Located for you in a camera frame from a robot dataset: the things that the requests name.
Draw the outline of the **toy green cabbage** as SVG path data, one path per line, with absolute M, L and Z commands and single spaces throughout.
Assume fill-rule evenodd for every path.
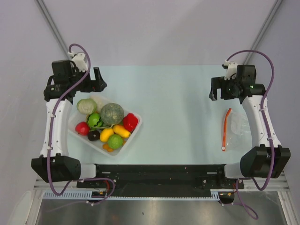
M 77 107 L 77 110 L 81 114 L 89 115 L 96 111 L 97 104 L 93 99 L 87 98 L 87 99 L 81 99 L 80 101 L 78 101 L 76 107 Z

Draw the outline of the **toy green watermelon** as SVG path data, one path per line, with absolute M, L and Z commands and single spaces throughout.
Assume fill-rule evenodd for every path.
M 96 112 L 90 114 L 87 117 L 86 122 L 90 128 L 99 128 L 103 125 L 103 121 L 100 117 L 100 114 Z

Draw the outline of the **clear zip top bag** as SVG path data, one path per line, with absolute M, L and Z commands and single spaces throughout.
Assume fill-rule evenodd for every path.
M 245 114 L 229 108 L 224 116 L 222 151 L 244 151 L 251 146 L 251 134 Z

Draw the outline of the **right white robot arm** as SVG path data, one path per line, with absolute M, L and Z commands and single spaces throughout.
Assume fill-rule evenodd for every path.
M 209 98 L 216 101 L 220 89 L 222 99 L 240 101 L 249 122 L 252 149 L 239 162 L 226 164 L 225 171 L 216 176 L 217 184 L 227 188 L 237 178 L 278 178 L 291 153 L 289 148 L 282 147 L 275 134 L 267 99 L 263 98 L 265 86 L 255 82 L 255 66 L 225 61 L 222 67 L 226 75 L 212 78 Z

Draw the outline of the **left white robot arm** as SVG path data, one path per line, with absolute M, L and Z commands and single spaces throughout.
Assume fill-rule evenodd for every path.
M 100 69 L 94 67 L 95 79 L 81 72 L 77 63 L 59 60 L 52 63 L 53 75 L 44 90 L 47 121 L 40 156 L 31 161 L 32 169 L 45 181 L 61 182 L 87 179 L 97 188 L 104 178 L 94 164 L 82 164 L 68 155 L 68 121 L 76 92 L 102 92 L 107 87 Z

